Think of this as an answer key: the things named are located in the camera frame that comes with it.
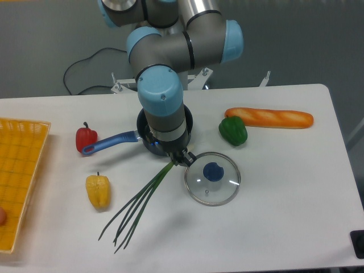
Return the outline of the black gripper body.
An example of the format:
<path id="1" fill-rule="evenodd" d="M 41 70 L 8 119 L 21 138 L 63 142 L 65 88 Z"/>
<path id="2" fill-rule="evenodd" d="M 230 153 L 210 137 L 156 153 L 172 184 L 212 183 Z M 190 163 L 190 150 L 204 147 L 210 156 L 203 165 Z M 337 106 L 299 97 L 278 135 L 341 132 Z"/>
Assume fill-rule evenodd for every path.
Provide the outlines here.
<path id="1" fill-rule="evenodd" d="M 164 142 L 161 140 L 155 141 L 155 147 L 159 155 L 169 156 L 172 160 L 182 160 L 184 153 L 187 151 L 187 145 L 190 142 L 190 136 L 181 136 L 176 140 Z"/>

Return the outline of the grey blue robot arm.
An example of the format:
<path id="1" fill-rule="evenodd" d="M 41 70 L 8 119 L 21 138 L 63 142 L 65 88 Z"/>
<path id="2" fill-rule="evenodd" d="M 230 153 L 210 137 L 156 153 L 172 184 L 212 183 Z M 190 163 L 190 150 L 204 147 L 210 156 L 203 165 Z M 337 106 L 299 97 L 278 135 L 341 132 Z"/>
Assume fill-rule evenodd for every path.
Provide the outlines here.
<path id="1" fill-rule="evenodd" d="M 187 149 L 193 118 L 179 74 L 239 58 L 240 25 L 226 20 L 216 1 L 99 1 L 98 6 L 110 27 L 139 24 L 126 51 L 142 109 L 136 132 L 102 140 L 94 150 L 142 140 L 175 165 L 193 164 L 196 157 Z"/>

